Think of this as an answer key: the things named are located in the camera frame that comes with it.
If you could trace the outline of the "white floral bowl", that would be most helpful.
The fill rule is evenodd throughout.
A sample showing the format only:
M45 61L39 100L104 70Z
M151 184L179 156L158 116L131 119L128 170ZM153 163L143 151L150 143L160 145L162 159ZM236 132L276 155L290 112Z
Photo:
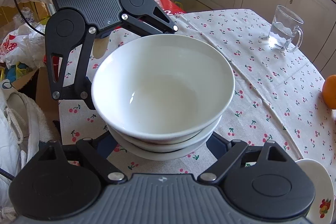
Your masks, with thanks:
M235 91L221 52L195 38L151 35L113 51L92 81L99 116L116 131L144 140L179 139L217 120Z
M196 144L201 144L208 139L213 130L221 121L222 116L220 116L216 121L214 121L209 126L202 129L199 133L191 137L190 139L184 140L179 143L175 144L155 144L155 143L148 143L145 141L141 141L135 139L133 137L126 136L124 134L115 131L112 127L108 126L108 130L110 131L112 137L116 140L118 144L126 148L127 150L133 151L147 151L150 153L171 153L174 151L179 151L184 148L190 148L191 146L195 146Z

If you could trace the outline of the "small white fruit plate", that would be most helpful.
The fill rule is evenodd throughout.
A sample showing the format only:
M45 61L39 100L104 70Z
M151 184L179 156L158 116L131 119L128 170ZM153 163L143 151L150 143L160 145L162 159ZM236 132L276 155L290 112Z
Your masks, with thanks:
M334 187L325 167L313 159L300 159L297 165L307 174L315 187L315 198L306 218L311 223L332 223Z

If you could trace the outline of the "cherry print tablecloth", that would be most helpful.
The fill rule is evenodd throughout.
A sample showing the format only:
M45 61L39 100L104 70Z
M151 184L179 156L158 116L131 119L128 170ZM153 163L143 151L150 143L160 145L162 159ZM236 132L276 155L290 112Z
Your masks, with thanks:
M335 185L335 111L324 104L324 78L299 50L271 48L270 24L252 10L218 10L172 15L176 34L207 42L230 62L234 96L215 132L248 145L276 141L293 159L314 159ZM64 144L108 131L96 111L79 100L59 102ZM185 157L150 161L117 144L109 160L123 173L192 173L197 177L216 160L205 145Z

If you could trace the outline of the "red milk tea carton box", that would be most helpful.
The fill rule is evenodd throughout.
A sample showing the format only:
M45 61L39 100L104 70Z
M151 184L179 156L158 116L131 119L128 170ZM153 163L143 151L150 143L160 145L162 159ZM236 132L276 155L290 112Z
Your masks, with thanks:
M171 0L155 0L161 9L168 15L179 15L185 12Z

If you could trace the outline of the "orange with green leaf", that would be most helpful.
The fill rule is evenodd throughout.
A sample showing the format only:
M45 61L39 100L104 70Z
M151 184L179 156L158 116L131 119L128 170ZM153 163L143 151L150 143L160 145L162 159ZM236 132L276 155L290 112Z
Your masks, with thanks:
M336 75L329 76L323 83L322 97L328 108L336 109Z

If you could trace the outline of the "glass mug with water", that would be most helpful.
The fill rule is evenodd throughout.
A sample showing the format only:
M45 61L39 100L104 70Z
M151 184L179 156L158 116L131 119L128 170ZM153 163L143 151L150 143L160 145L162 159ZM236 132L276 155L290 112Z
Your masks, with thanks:
M279 50L295 52L303 42L303 24L304 21L296 13L277 5L268 34L269 44Z

